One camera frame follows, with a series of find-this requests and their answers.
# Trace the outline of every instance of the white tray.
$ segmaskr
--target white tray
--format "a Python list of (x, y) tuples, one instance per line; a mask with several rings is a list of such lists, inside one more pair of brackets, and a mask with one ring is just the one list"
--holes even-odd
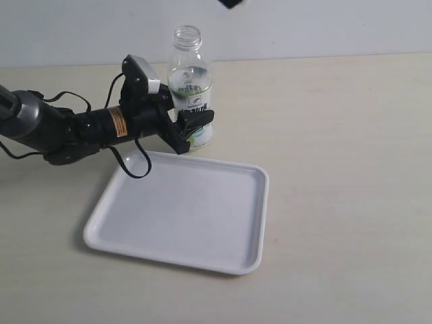
[[(94, 249), (232, 275), (261, 261), (269, 177), (254, 165), (149, 153), (120, 168), (84, 229)], [(124, 157), (145, 173), (139, 151)]]

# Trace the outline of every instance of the bottle label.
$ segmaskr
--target bottle label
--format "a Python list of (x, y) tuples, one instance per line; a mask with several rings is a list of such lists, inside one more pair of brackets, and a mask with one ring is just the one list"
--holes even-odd
[[(182, 89), (182, 92), (172, 92), (175, 107), (175, 115), (179, 111), (191, 111), (199, 113), (210, 109), (211, 86), (205, 91), (197, 93), (192, 92), (193, 89)], [(196, 150), (208, 144), (213, 137), (213, 124), (209, 124), (196, 131), (188, 138), (190, 149)]]

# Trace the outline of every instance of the tray rim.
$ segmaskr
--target tray rim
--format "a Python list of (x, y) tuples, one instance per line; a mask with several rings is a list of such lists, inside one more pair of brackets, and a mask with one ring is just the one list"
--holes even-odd
[[(248, 168), (248, 169), (252, 169), (255, 170), (257, 172), (260, 172), (263, 176), (264, 176), (264, 193), (262, 196), (262, 203), (263, 203), (263, 207), (260, 210), (260, 214), (261, 214), (261, 224), (260, 224), (260, 229), (259, 229), (259, 238), (258, 238), (258, 248), (257, 248), (257, 254), (256, 254), (256, 259), (254, 260), (254, 262), (249, 265), (248, 267), (242, 267), (242, 268), (237, 268), (237, 269), (227, 269), (227, 268), (223, 268), (223, 267), (215, 267), (215, 266), (208, 266), (208, 267), (203, 267), (203, 265), (201, 264), (196, 264), (193, 262), (178, 262), (178, 261), (172, 261), (170, 259), (167, 258), (163, 258), (162, 256), (143, 256), (142, 255), (138, 255), (136, 253), (130, 252), (128, 250), (124, 250), (122, 248), (110, 248), (109, 246), (107, 247), (106, 244), (99, 244), (99, 242), (97, 242), (95, 240), (95, 238), (93, 237), (93, 231), (91, 230), (91, 227), (94, 225), (94, 222), (98, 221), (98, 217), (99, 217), (99, 210), (102, 208), (102, 206), (104, 205), (105, 201), (107, 199), (109, 199), (109, 196), (111, 195), (111, 193), (113, 192), (113, 190), (115, 190), (116, 186), (121, 186), (121, 182), (117, 181), (117, 178), (119, 176), (121, 176), (121, 174), (124, 173), (124, 171), (120, 168), (117, 167), (116, 170), (113, 172), (108, 184), (106, 185), (102, 195), (100, 196), (97, 204), (95, 205), (94, 209), (92, 210), (92, 213), (90, 215), (90, 217), (88, 218), (88, 221), (86, 222), (86, 225), (84, 226), (84, 231), (83, 231), (83, 239), (85, 244), (89, 247), (92, 248), (94, 250), (99, 250), (99, 251), (103, 251), (103, 252), (108, 252), (108, 253), (113, 253), (113, 254), (120, 254), (120, 255), (125, 255), (128, 257), (132, 257), (132, 258), (136, 258), (136, 259), (142, 259), (144, 261), (156, 261), (159, 263), (167, 263), (169, 265), (180, 265), (183, 267), (190, 267), (190, 268), (195, 268), (195, 269), (202, 269), (202, 270), (206, 270), (206, 271), (214, 271), (214, 272), (219, 272), (219, 273), (225, 273), (225, 274), (229, 274), (229, 275), (245, 275), (247, 273), (251, 273), (254, 270), (256, 270), (259, 265), (261, 264), (261, 261), (263, 259), (263, 247), (264, 247), (264, 237), (265, 237), (265, 224), (266, 224), (266, 218), (267, 218), (267, 200), (268, 200), (268, 193), (269, 193), (269, 175), (268, 173), (260, 166), (258, 165), (253, 165), (253, 164), (248, 164), (248, 163), (239, 163), (239, 162), (231, 162), (231, 161), (224, 161), (224, 160), (218, 160), (218, 159), (210, 159), (210, 158), (206, 158), (206, 157), (191, 157), (188, 155), (176, 155), (173, 153), (163, 153), (163, 152), (156, 152), (156, 151), (148, 151), (147, 152), (148, 155), (150, 157), (169, 157), (169, 158), (175, 158), (175, 159), (181, 159), (183, 161), (195, 161), (197, 163), (205, 163), (205, 164), (219, 164), (219, 165), (224, 165), (227, 167), (234, 167), (234, 168)], [(127, 160), (127, 158), (133, 157), (135, 155), (140, 155), (140, 151), (138, 150), (133, 150), (130, 151), (128, 153), (126, 153), (125, 155), (122, 156), (122, 158), (125, 160)]]

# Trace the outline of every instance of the white wall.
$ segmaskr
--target white wall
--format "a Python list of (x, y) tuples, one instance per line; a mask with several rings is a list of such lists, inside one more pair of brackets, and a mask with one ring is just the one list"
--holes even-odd
[(432, 0), (3, 0), (0, 67), (161, 62), (180, 24), (216, 60), (432, 51)]

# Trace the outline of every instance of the black cable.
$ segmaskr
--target black cable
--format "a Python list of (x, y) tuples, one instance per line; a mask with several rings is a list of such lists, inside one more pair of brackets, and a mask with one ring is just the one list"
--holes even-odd
[(123, 171), (125, 171), (125, 173), (126, 173), (128, 176), (130, 176), (131, 178), (134, 178), (134, 179), (142, 179), (143, 177), (146, 177), (146, 176), (150, 173), (150, 171), (151, 171), (153, 165), (152, 165), (152, 163), (151, 163), (151, 160), (150, 160), (149, 155), (148, 155), (147, 152), (142, 148), (142, 146), (141, 146), (141, 144), (140, 144), (138, 138), (135, 138), (135, 144), (136, 144), (136, 146), (138, 147), (138, 150), (140, 150), (140, 152), (144, 155), (144, 157), (145, 157), (146, 160), (147, 160), (147, 165), (148, 165), (148, 167), (147, 167), (147, 172), (146, 172), (144, 175), (135, 175), (135, 174), (133, 174), (132, 172), (130, 172), (130, 171), (128, 170), (128, 168), (126, 167), (126, 165), (124, 164), (123, 159), (122, 159), (122, 156), (120, 155), (119, 151), (117, 151), (117, 149), (116, 149), (115, 147), (112, 147), (112, 146), (106, 146), (106, 148), (109, 149), (109, 150), (114, 154), (114, 157), (115, 157), (115, 159), (117, 159), (117, 162), (119, 163), (120, 167), (123, 169)]
[(115, 83), (117, 82), (117, 80), (119, 80), (121, 77), (123, 76), (123, 74), (119, 74), (118, 76), (116, 76), (113, 80), (113, 82), (111, 83), (111, 86), (109, 87), (109, 91), (108, 91), (108, 98), (107, 98), (107, 102), (105, 103), (104, 108), (108, 108), (109, 105), (109, 101), (111, 100), (111, 95), (113, 94), (113, 89), (115, 86)]
[(46, 103), (53, 103), (55, 101), (58, 101), (64, 95), (73, 95), (75, 97), (78, 97), (78, 98), (82, 99), (87, 104), (86, 112), (90, 113), (92, 111), (92, 105), (88, 102), (87, 99), (85, 99), (84, 97), (81, 97), (80, 95), (78, 95), (78, 94), (76, 94), (74, 92), (70, 92), (70, 91), (62, 91), (57, 96), (55, 96), (54, 98), (51, 98), (51, 99), (42, 99), (42, 100), (44, 102), (46, 102)]
[(0, 141), (0, 147), (3, 149), (3, 151), (5, 151), (5, 153), (7, 155), (9, 155), (9, 157), (11, 157), (14, 160), (20, 160), (20, 159), (24, 159), (26, 157), (29, 157), (31, 155), (43, 155), (43, 153), (41, 152), (29, 152), (23, 155), (14, 155), (11, 151), (9, 151), (9, 149)]

